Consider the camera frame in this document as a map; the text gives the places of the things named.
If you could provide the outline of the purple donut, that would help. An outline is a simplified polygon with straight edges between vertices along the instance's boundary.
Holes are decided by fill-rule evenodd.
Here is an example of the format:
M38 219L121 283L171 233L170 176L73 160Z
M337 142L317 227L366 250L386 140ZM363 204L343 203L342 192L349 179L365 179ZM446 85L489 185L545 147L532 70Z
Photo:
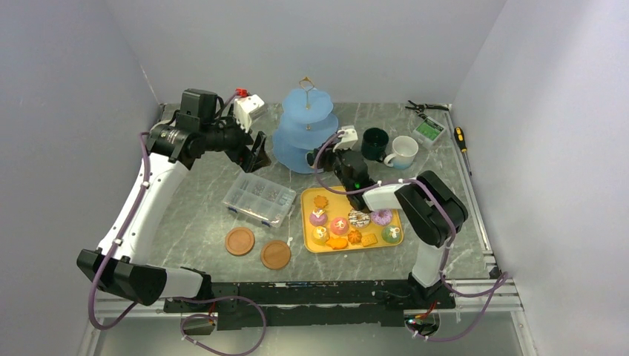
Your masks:
M391 223L393 213L390 209L373 211L369 214L371 221L379 226L387 226Z

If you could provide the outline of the purple cupcake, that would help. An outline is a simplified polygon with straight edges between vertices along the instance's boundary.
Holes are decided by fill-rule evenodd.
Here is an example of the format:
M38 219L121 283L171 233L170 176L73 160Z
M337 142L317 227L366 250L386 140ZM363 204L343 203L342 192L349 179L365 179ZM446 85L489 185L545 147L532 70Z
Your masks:
M313 226L324 226L327 221L328 215L323 208L316 208L309 215L309 223Z

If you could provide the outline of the blue three-tier cake stand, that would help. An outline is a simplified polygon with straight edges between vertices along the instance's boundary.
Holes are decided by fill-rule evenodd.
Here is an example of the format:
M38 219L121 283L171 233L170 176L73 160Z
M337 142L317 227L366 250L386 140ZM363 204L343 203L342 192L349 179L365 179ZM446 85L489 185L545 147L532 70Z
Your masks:
M307 153L319 148L339 127L331 96L306 76L283 100L282 109L271 136L274 157L292 172L313 174Z

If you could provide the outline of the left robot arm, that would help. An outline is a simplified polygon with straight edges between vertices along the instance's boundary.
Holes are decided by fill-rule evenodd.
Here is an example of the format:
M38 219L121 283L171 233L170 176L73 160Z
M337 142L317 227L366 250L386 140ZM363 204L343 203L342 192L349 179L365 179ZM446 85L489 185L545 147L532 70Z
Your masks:
M119 216L97 248L81 250L76 260L92 282L90 303L103 291L144 306L168 297L183 297L196 312L212 304L208 274L151 266L148 257L165 209L203 154L223 152L246 173L270 164L266 135L251 133L265 112L264 101L243 89L229 100L187 89L172 117L141 135L142 163Z

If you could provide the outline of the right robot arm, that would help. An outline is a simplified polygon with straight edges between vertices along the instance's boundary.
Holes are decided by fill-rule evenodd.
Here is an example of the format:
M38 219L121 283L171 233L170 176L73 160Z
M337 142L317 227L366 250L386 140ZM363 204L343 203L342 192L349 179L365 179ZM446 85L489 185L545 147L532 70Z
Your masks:
M409 299L418 308L434 302L438 296L436 287L441 285L448 239L461 230L469 216L462 201L433 171L388 185L376 182L357 151L314 149L306 154L306 161L317 171L333 172L343 186L338 193L355 210L372 213L389 209L404 214L420 239L411 272L416 283L409 287Z

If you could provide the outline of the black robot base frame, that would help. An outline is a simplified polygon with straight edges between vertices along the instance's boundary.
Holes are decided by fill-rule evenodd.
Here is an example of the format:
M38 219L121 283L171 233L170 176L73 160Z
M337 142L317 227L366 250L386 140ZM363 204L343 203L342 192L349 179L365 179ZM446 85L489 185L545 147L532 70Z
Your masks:
M193 303L169 297L168 314L217 313L220 331L245 327L322 326L375 323L399 327L404 316L454 309L443 286L424 291L406 280L212 283Z

